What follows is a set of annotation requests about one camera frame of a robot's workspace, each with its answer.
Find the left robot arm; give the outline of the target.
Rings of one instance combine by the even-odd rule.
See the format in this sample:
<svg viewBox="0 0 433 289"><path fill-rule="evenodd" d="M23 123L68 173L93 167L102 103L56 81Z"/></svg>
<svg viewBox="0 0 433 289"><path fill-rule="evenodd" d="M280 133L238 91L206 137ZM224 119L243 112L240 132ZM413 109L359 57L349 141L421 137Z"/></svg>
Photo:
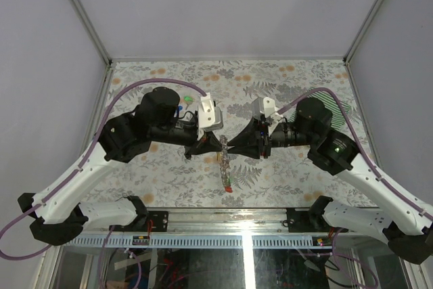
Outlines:
<svg viewBox="0 0 433 289"><path fill-rule="evenodd" d="M96 142L77 165L70 167L50 187L18 198L23 212L31 212L34 239L59 246L86 229L114 227L116 231L148 231L150 216L142 199L125 196L114 202L86 203L82 199L114 170L149 151L154 142L185 148L185 157L220 152L214 131L223 127L223 115L209 94L200 98L189 120L179 117L180 96L166 87L146 93L131 112L110 119Z"/></svg>

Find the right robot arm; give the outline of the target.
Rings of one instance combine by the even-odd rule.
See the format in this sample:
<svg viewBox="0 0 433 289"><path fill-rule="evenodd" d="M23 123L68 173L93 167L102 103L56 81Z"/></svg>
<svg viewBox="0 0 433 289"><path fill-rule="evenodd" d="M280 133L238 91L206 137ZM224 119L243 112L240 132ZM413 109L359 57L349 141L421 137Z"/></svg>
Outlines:
<svg viewBox="0 0 433 289"><path fill-rule="evenodd" d="M320 196L308 211L316 231L345 228L385 243L401 259L420 265L432 256L432 205L422 202L380 170L347 135L331 126L332 111L315 97L296 104L288 122L268 98L253 103L248 125L229 141L228 152L268 158L273 148L309 146L308 159L363 192L379 211L347 206Z"/></svg>

